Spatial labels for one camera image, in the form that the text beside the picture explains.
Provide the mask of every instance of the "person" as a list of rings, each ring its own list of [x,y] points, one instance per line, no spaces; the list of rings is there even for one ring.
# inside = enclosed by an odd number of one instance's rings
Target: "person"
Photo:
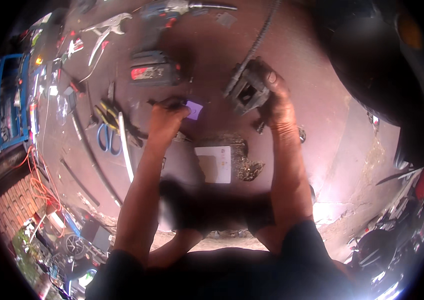
[[[290,91],[263,63],[271,97],[260,114],[272,131],[273,223],[254,235],[269,251],[223,248],[188,251],[204,234],[190,226],[150,251],[157,230],[162,158],[188,107],[167,99],[153,106],[149,139],[117,223],[114,250],[87,286],[86,299],[174,297],[184,299],[349,299],[353,284],[332,261],[313,221],[311,190]],[[162,284],[169,282],[173,288]]]

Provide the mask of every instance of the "floor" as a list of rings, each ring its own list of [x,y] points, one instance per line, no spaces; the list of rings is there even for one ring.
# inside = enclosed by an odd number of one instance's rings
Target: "floor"
[[[88,27],[111,16],[131,12],[146,0],[100,2],[85,15],[71,9],[64,32]],[[193,99],[204,106],[197,121],[185,119],[181,131],[194,142],[172,142],[166,153],[163,177],[173,178],[192,189],[211,190],[225,195],[250,197],[270,190],[273,174],[272,138],[265,128],[259,135],[251,127],[258,118],[252,111],[239,117],[221,96],[235,64],[241,62],[252,45],[268,14],[266,0],[227,0],[238,11],[228,12],[237,20],[230,28],[217,22],[223,11],[208,14],[185,14],[166,31],[161,39],[161,50],[190,70],[192,82],[186,80],[175,87],[144,88],[130,85],[129,57],[140,43],[140,17],[121,24],[124,35],[111,33],[110,43],[104,50],[94,73],[87,80],[90,98],[98,104],[107,97],[109,83],[115,83],[114,99],[131,122],[147,132],[151,106],[147,100],[162,100],[171,95]],[[91,48],[97,36],[93,32],[80,36],[85,47],[74,53],[63,68],[77,79],[90,72],[87,67]],[[366,111],[351,98],[338,80],[329,59],[322,51],[308,10],[287,1],[275,16],[257,51],[272,68],[287,81],[292,92],[299,125],[307,138],[303,154],[310,184],[315,189],[317,203],[314,217],[332,258],[345,260],[350,254],[346,247],[349,236],[363,229],[365,224],[389,203],[401,188],[399,181],[380,186],[375,184],[395,173],[392,166],[400,129],[382,122],[377,134]],[[61,75],[59,92],[68,79]],[[53,99],[40,103],[39,149],[62,200],[70,205],[88,208],[113,224],[119,214],[107,190],[101,184],[77,138],[71,117],[64,126],[56,122],[57,102]],[[89,100],[78,98],[77,111],[83,127],[89,123]],[[121,199],[129,187],[123,155],[104,153],[96,143],[97,127],[87,130],[87,138],[99,165]],[[211,136],[233,134],[245,139],[248,159],[265,164],[253,181],[244,182],[236,177],[230,184],[205,184],[193,148]],[[132,150],[135,169],[142,149]],[[77,183],[59,163],[64,158],[84,185],[101,205],[90,202]]]

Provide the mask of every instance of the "blue-handled scissors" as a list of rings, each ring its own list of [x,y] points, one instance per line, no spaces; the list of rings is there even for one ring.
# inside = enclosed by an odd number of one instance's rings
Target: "blue-handled scissors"
[[[105,144],[102,144],[100,140],[100,133],[104,131],[105,135]],[[120,143],[119,150],[115,151],[112,149],[112,142],[113,142],[113,136],[115,135],[115,131],[111,129],[107,124],[102,123],[97,130],[97,143],[99,144],[99,147],[102,149],[103,152],[109,151],[110,154],[113,156],[118,156],[120,153],[122,153],[122,143]]]

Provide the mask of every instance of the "purple sticker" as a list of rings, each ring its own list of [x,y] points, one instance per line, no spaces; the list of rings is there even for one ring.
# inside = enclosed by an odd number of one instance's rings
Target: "purple sticker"
[[[200,104],[194,103],[192,101],[187,101],[185,106],[189,107],[190,111],[191,111],[190,115],[187,118],[192,119],[192,120],[197,120],[198,114],[202,110],[203,106],[200,105]]]

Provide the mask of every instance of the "black shirt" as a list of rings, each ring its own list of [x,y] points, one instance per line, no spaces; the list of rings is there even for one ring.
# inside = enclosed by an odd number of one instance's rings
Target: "black shirt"
[[[191,252],[166,270],[144,270],[114,250],[87,286],[87,300],[351,299],[352,284],[332,262],[313,221],[295,225],[279,257],[267,251],[224,248]]]

